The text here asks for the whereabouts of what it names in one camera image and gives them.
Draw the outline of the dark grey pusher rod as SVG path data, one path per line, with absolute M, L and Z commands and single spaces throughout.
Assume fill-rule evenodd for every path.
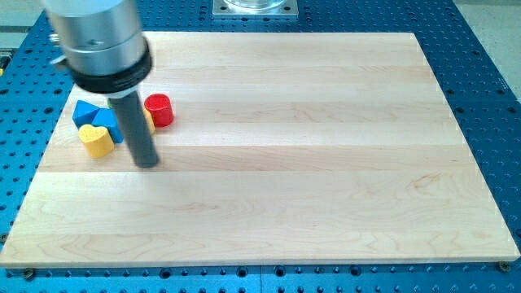
M 159 163 L 159 156 L 138 93 L 132 91 L 108 101 L 134 164 L 139 168 L 154 168 Z

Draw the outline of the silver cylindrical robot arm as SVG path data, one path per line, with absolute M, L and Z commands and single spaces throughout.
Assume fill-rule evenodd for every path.
M 74 82 L 103 94 L 112 105 L 134 164 L 159 163 L 138 95 L 152 69 L 148 40 L 134 0 L 42 0 L 54 33 L 50 41 L 63 55 L 53 61 Z

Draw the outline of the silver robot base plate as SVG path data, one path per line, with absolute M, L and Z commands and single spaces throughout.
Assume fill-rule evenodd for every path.
M 213 0 L 216 17 L 298 16 L 297 0 Z

